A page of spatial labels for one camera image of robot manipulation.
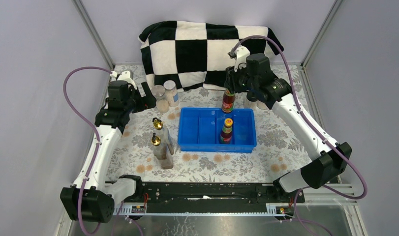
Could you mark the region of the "blue plastic divided bin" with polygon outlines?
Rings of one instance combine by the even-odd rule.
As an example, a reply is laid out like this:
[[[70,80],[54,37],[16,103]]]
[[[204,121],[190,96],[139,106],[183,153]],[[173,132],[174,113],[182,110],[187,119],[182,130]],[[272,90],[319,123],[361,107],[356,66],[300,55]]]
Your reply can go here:
[[[220,132],[227,118],[234,123],[232,138],[228,144],[221,144]],[[251,153],[257,146],[254,111],[233,109],[224,113],[220,108],[182,108],[178,145],[182,151]]]

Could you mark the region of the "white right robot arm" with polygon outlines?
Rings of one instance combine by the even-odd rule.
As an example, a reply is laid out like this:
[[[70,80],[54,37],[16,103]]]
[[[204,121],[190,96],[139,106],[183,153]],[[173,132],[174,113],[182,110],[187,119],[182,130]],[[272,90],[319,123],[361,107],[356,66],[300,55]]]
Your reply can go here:
[[[318,189],[340,175],[347,166],[351,146],[338,143],[314,121],[295,99],[290,84],[274,74],[263,53],[231,53],[230,57],[235,64],[226,69],[225,87],[233,93],[251,92],[289,126],[311,159],[309,164],[273,182],[274,199],[284,203],[293,191],[307,186]]]

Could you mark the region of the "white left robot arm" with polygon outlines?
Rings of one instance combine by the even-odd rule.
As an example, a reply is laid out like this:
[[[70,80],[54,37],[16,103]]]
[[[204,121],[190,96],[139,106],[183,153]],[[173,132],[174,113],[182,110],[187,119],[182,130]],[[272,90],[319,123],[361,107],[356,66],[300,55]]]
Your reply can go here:
[[[141,178],[122,175],[106,186],[106,174],[112,154],[130,121],[130,114],[155,107],[156,99],[147,82],[140,94],[134,83],[112,81],[108,86],[106,106],[95,117],[96,129],[84,166],[70,187],[60,193],[60,199],[74,221],[108,223],[117,204],[124,200],[137,202],[143,198]]]

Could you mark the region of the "sauce bottle yellow cap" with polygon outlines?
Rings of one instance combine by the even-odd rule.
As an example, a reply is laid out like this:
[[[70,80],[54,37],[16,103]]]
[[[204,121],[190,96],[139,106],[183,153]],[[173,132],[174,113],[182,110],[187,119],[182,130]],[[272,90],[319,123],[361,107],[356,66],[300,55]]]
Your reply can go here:
[[[230,113],[234,109],[235,94],[226,89],[222,98],[221,109],[224,113]]]
[[[233,128],[233,120],[231,118],[226,118],[224,120],[220,136],[219,142],[221,144],[229,144],[232,139],[232,129]]]

